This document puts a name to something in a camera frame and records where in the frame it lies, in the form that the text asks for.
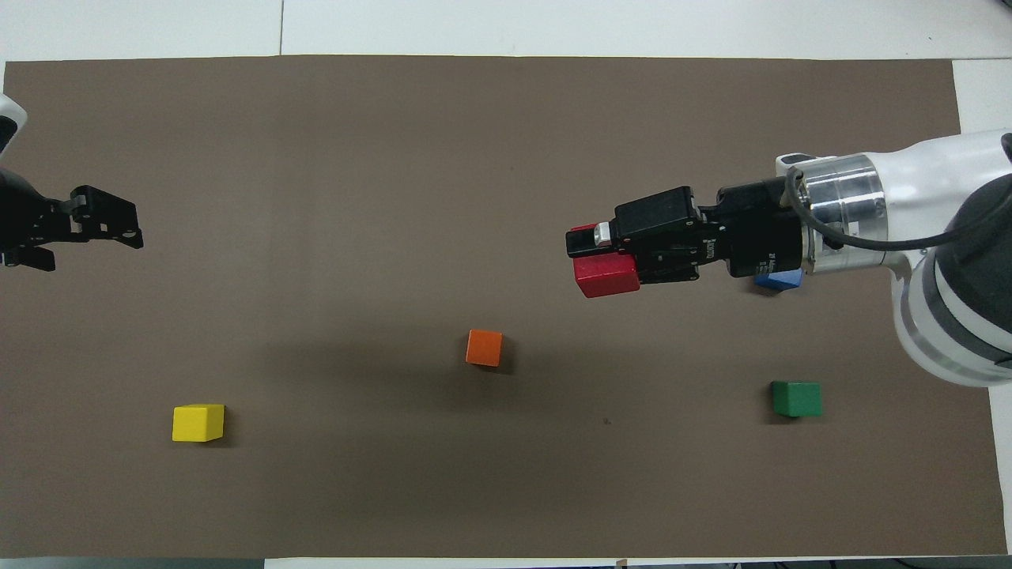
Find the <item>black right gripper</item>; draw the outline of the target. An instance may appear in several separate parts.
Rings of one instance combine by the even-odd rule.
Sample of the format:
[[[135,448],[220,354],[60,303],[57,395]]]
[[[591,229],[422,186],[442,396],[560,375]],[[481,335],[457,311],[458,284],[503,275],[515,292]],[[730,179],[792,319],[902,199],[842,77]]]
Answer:
[[[700,209],[687,185],[632,199],[615,206],[606,222],[568,231],[566,253],[580,258],[636,252],[640,284],[696,281],[698,249],[645,249],[675,243],[702,228],[705,219],[718,227],[716,258],[727,264],[731,277],[799,269],[800,219],[790,205],[780,204],[786,186],[783,180],[760,180],[724,187],[718,190],[716,204]]]

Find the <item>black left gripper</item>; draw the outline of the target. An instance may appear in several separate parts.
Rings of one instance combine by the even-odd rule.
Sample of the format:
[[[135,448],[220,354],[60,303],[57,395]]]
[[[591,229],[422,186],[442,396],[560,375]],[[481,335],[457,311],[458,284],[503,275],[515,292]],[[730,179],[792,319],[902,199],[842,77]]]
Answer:
[[[55,271],[55,256],[47,248],[29,245],[33,227],[51,215],[47,238],[51,242],[87,243],[109,240],[133,249],[144,247],[137,206],[91,185],[80,185],[64,202],[47,198],[25,178],[1,169],[1,249],[6,267]]]

